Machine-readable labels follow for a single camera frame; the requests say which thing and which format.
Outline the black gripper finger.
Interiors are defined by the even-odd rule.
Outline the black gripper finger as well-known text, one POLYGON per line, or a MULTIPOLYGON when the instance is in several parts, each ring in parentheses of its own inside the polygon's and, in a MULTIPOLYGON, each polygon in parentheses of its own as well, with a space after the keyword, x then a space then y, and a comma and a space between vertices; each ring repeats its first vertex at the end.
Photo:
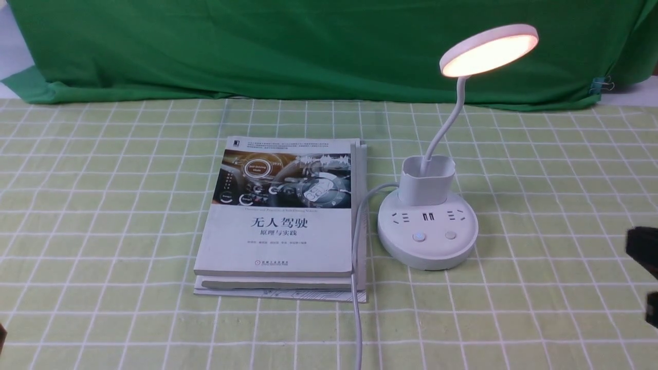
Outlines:
POLYGON ((657 228, 637 226, 627 230, 626 253, 657 279, 657 228))

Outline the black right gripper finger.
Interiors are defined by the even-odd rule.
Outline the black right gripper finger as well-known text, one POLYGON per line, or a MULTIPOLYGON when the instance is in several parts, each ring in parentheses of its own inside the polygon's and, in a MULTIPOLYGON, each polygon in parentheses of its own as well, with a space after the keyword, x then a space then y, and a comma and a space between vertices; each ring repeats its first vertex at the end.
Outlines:
POLYGON ((646 323, 658 328, 658 292, 646 295, 646 323))

